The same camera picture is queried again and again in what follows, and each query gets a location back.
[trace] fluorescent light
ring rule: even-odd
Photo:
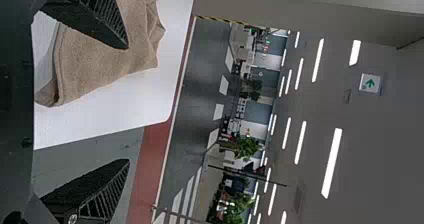
[[[272,118],[274,117],[273,114],[271,114],[271,116],[269,117],[269,123],[268,123],[268,131],[271,130],[271,124],[272,124]]]
[[[289,70],[289,76],[287,77],[287,84],[286,84],[286,91],[285,91],[286,95],[289,93],[291,74],[292,74],[292,70],[290,69]]]
[[[291,125],[291,117],[287,119],[286,132],[284,133],[284,139],[283,139],[283,150],[286,149],[286,146],[287,146],[287,138],[289,137],[290,125]]]
[[[322,48],[324,46],[324,38],[319,41],[317,59],[315,60],[314,72],[312,73],[312,82],[317,80],[319,63],[321,62]]]
[[[334,130],[333,143],[331,144],[330,156],[328,158],[327,170],[325,171],[324,182],[322,184],[321,194],[328,199],[330,194],[331,182],[333,181],[334,168],[339,153],[340,140],[342,139],[343,130],[336,128]]]
[[[358,63],[359,51],[361,50],[361,41],[354,40],[352,45],[352,53],[350,54],[349,66]]]
[[[306,121],[303,121],[302,129],[300,129],[299,142],[297,143],[296,156],[294,157],[294,164],[296,165],[299,164],[300,152],[302,151],[302,146],[303,146],[303,138],[305,137],[305,130],[306,130]]]
[[[287,212],[283,212],[283,216],[281,217],[281,224],[286,224],[287,221]]]
[[[261,196],[257,195],[257,196],[256,196],[256,203],[255,203],[255,209],[253,210],[253,215],[254,215],[254,216],[256,216],[256,212],[258,211],[259,199],[261,199]]]
[[[300,32],[297,32],[296,41],[294,42],[294,48],[297,48],[297,45],[299,44],[299,38],[300,38]]]
[[[278,97],[281,97],[281,95],[283,95],[283,87],[284,87],[285,80],[286,80],[286,77],[283,76],[283,79],[281,79],[280,92],[278,93]]]
[[[281,67],[284,66],[284,62],[286,61],[287,49],[284,49],[283,58],[281,59]]]
[[[272,128],[271,128],[271,136],[274,135],[275,130],[275,122],[277,121],[277,114],[274,115],[274,120],[272,122]]]
[[[302,75],[302,69],[303,69],[303,58],[300,59],[299,69],[297,70],[296,85],[294,86],[294,89],[296,91],[297,89],[299,89],[299,82],[300,82],[300,76]]]
[[[266,175],[264,193],[266,193],[266,191],[268,191],[268,181],[269,181],[270,177],[271,177],[271,168],[268,169],[268,174]]]
[[[272,207],[274,206],[274,199],[275,199],[276,192],[277,192],[277,184],[274,184],[274,187],[272,187],[271,200],[269,201],[268,216],[271,216]]]
[[[262,214],[259,213],[258,220],[256,221],[256,224],[260,224],[261,223],[261,218],[262,218]]]
[[[264,159],[265,159],[265,151],[262,152],[262,158],[261,158],[261,165],[260,166],[264,165]]]
[[[259,187],[259,183],[256,182],[255,183],[255,192],[253,193],[252,199],[255,199],[256,198],[256,194],[258,194],[258,187]]]

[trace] green arrow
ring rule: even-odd
[[[375,83],[372,79],[369,79],[367,82],[365,82],[365,85],[368,85],[368,88],[372,88],[375,86]]]

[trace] warning stripe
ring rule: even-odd
[[[203,19],[203,20],[219,21],[219,22],[225,22],[225,23],[237,23],[237,24],[245,25],[245,26],[254,26],[254,25],[250,25],[249,23],[246,23],[246,22],[229,20],[229,19],[224,19],[224,18],[219,18],[219,17],[209,17],[209,16],[196,16],[196,17]]]

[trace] beige cloth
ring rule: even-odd
[[[156,52],[165,32],[157,0],[116,1],[129,49],[114,49],[60,24],[53,52],[53,79],[36,93],[37,103],[60,106],[127,74],[157,67]]]

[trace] white table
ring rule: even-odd
[[[143,127],[168,119],[193,0],[161,0],[158,10],[166,28],[159,67],[126,76],[83,98],[57,108],[35,104],[35,149]],[[35,84],[51,78],[51,53],[56,21],[37,14],[32,26]]]

